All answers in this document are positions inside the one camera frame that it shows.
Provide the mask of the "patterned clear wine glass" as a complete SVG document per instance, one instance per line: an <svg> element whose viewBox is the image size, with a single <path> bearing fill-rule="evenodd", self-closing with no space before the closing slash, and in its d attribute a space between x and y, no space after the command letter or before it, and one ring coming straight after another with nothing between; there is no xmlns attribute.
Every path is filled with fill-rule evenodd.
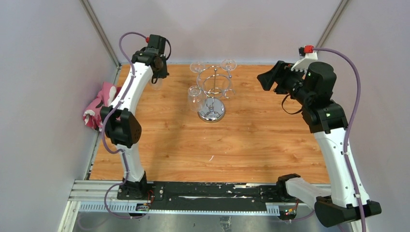
<svg viewBox="0 0 410 232"><path fill-rule="evenodd" d="M163 79L162 78L153 78L148 83L149 83L149 86L153 90L160 90L162 88Z"/></svg>

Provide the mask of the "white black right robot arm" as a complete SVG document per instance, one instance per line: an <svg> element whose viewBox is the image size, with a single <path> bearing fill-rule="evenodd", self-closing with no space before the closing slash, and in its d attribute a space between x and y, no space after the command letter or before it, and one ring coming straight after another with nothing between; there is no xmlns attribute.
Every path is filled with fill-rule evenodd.
<svg viewBox="0 0 410 232"><path fill-rule="evenodd" d="M331 185L330 190L322 190L297 174L288 174L278 178L276 195L283 202L301 200L325 227L364 221L382 212L380 203L371 200L361 183L346 139L347 117L342 106L332 100L336 79L333 67L319 61L304 72L278 61L271 70L257 76L263 90L301 104L300 113L319 144Z"/></svg>

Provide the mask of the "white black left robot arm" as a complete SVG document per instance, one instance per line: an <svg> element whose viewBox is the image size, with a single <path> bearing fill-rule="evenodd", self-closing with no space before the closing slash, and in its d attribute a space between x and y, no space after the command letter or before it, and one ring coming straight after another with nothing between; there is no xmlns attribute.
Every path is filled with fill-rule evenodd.
<svg viewBox="0 0 410 232"><path fill-rule="evenodd" d="M107 152L121 158L123 178L115 184L117 199L151 201L154 193L148 187L139 155L142 126L134 113L146 85L156 84L169 75L167 60L171 55L165 49L171 44L165 37L151 34L144 37L146 46L129 57L122 47L127 35L120 37L119 48L130 64L130 72L112 103L100 111L102 142Z"/></svg>

